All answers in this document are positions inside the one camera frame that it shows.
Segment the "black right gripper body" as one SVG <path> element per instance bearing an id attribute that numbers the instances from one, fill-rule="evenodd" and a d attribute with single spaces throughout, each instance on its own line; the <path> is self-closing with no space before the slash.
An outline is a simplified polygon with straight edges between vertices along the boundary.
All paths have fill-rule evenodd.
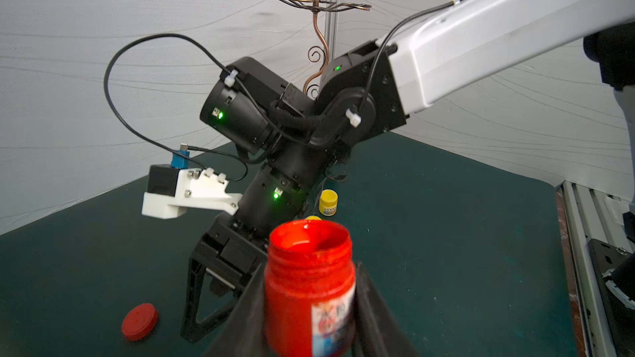
<path id="1" fill-rule="evenodd" d="M 263 244 L 240 233 L 228 213 L 219 213 L 199 239 L 191 255 L 194 272 L 211 274 L 226 288 L 242 293 L 261 264 L 267 261 Z"/>

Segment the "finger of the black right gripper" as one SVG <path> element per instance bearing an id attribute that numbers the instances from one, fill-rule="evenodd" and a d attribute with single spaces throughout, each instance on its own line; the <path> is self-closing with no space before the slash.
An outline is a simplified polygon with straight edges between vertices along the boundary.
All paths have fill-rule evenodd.
<path id="1" fill-rule="evenodd" d="M 204 295 L 204 286 L 208 284 L 210 294 L 216 299 L 229 295 L 227 302 L 217 307 L 212 313 L 202 316 L 200 307 Z M 186 286 L 185 312 L 180 335 L 187 341 L 195 343 L 220 327 L 233 312 L 236 306 L 236 289 L 225 284 L 210 273 L 208 268 L 195 259 L 190 259 Z"/>

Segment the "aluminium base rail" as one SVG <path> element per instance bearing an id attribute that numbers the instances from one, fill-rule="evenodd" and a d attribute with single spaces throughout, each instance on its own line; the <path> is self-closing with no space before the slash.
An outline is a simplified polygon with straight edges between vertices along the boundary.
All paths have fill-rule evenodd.
<path id="1" fill-rule="evenodd" d="M 590 259 L 591 239 L 634 254 L 634 219 L 628 203 L 569 181 L 557 190 L 557 216 L 580 356 L 618 356 Z"/>

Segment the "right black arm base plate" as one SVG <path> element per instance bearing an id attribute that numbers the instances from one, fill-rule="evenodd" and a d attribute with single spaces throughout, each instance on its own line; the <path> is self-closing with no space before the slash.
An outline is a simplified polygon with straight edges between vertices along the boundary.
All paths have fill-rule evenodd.
<path id="1" fill-rule="evenodd" d="M 616 355 L 634 356 L 634 254 L 597 239 L 588 246 Z"/>

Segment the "bronze scroll jewelry stand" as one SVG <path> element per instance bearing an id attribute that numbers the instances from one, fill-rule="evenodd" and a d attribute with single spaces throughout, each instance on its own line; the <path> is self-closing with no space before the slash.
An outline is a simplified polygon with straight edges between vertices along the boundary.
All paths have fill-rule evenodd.
<path id="1" fill-rule="evenodd" d="M 308 50 L 307 57 L 311 63 L 320 62 L 319 71 L 312 74 L 304 82 L 303 92 L 311 99 L 318 96 L 317 80 L 322 76 L 330 63 L 331 54 L 330 47 L 324 33 L 318 25 L 319 15 L 321 13 L 343 13 L 351 10 L 360 10 L 368 12 L 372 9 L 370 4 L 366 3 L 345 3 L 334 2 L 329 0 L 277 0 L 291 8 L 306 10 L 312 13 L 312 26 L 319 40 L 319 44 L 311 46 Z"/>

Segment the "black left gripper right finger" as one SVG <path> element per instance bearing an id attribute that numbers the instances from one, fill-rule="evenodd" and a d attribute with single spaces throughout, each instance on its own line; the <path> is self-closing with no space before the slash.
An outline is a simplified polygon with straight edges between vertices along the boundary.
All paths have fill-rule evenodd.
<path id="1" fill-rule="evenodd" d="M 396 322 L 362 262 L 355 262 L 356 333 L 352 356 L 416 356 L 417 351 Z"/>

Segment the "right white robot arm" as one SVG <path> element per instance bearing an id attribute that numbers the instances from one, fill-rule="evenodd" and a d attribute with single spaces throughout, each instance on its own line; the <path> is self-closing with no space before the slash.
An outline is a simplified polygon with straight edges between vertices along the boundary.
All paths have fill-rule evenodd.
<path id="1" fill-rule="evenodd" d="M 197 341 L 235 311 L 196 321 L 206 274 L 241 297 L 263 264 L 271 230 L 299 214 L 326 168 L 354 145 L 402 126 L 434 102 L 576 39 L 600 65 L 634 124 L 634 0 L 449 0 L 416 13 L 384 38 L 335 59 L 316 102 L 299 97 L 258 61 L 223 67 L 201 120 L 260 152 L 241 200 L 222 208 L 190 258 L 183 337 Z"/>

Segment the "red jar lid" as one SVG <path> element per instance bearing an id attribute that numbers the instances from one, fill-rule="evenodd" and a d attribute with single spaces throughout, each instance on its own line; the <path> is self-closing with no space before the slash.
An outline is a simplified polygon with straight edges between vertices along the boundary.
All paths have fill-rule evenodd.
<path id="1" fill-rule="evenodd" d="M 122 335 L 128 341 L 139 341 L 150 335 L 159 321 L 159 314 L 150 303 L 134 307 L 125 316 L 121 325 Z"/>

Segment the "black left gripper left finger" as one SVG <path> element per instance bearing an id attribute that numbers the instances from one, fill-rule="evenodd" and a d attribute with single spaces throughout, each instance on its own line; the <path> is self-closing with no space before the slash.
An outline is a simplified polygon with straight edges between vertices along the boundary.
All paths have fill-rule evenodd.
<path id="1" fill-rule="evenodd" d="M 268 355 L 265 326 L 264 273 L 266 264 L 260 264 L 245 292 L 239 298 L 220 334 L 203 356 Z"/>

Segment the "red paint jar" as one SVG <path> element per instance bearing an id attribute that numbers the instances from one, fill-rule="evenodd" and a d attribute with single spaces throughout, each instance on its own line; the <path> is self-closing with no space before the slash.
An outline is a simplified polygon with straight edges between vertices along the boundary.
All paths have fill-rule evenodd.
<path id="1" fill-rule="evenodd" d="M 341 356 L 355 335 L 350 232 L 324 220 L 272 231 L 265 271 L 265 334 L 279 356 Z"/>

